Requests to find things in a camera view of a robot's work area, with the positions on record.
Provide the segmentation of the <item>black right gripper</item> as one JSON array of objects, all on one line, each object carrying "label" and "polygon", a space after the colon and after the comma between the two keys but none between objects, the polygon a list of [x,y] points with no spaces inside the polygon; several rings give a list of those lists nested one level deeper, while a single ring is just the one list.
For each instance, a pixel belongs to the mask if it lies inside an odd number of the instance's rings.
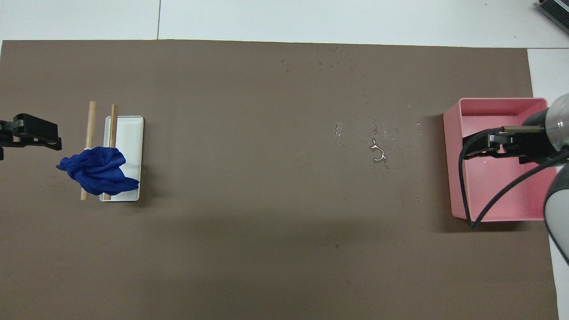
[{"label": "black right gripper", "polygon": [[[540,133],[520,133],[515,135],[516,144],[519,146],[520,156],[518,163],[527,164],[530,162],[542,164],[556,156],[549,137],[545,132],[545,121],[548,109],[536,112],[526,118],[522,125],[540,126],[543,130]],[[496,159],[510,158],[514,154],[508,153],[503,148],[505,144],[511,144],[512,138],[500,133],[475,133],[464,138],[464,159],[469,160],[478,157],[492,157]]]}]

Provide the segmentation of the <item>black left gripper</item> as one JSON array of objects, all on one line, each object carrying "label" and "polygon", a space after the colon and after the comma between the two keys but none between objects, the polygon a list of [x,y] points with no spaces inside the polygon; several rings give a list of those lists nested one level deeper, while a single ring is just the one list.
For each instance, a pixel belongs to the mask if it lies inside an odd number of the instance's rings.
[{"label": "black left gripper", "polygon": [[26,113],[14,116],[13,121],[0,121],[0,145],[18,148],[43,146],[55,151],[62,150],[57,124]]}]

